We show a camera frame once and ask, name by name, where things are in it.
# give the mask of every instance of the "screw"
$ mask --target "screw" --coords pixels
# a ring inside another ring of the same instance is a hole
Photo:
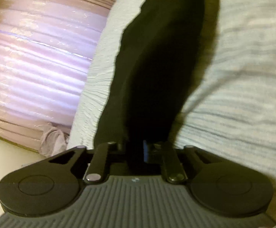
[[[173,182],[182,181],[184,178],[185,178],[185,176],[180,173],[178,173],[177,175],[169,176],[169,179]]]
[[[139,181],[140,181],[140,179],[138,177],[135,177],[132,179],[132,182],[134,182],[134,183],[139,182]]]
[[[99,181],[100,179],[101,176],[97,173],[92,173],[86,176],[86,180],[91,182]]]

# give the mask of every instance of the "round black pad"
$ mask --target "round black pad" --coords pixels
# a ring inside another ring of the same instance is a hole
[[[0,181],[5,211],[20,216],[42,216],[70,204],[79,192],[78,180],[60,164],[34,164]]]
[[[230,217],[264,212],[273,196],[267,177],[231,162],[206,165],[192,180],[191,192],[206,208]]]

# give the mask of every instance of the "crumpled fabric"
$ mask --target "crumpled fabric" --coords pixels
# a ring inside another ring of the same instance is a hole
[[[41,137],[39,153],[45,157],[52,157],[66,150],[69,136],[61,129],[46,125]]]

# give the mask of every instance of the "black mechanical device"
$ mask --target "black mechanical device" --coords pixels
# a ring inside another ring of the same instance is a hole
[[[193,146],[144,142],[143,169],[115,142],[85,146],[0,181],[0,228],[258,228],[273,188],[262,174]]]

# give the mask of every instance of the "white bedsheet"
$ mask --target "white bedsheet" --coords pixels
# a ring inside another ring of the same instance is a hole
[[[92,147],[123,29],[144,0],[117,0],[81,95],[68,148]],[[197,89],[171,139],[263,172],[276,188],[276,0],[206,0]],[[268,213],[276,219],[276,193]]]

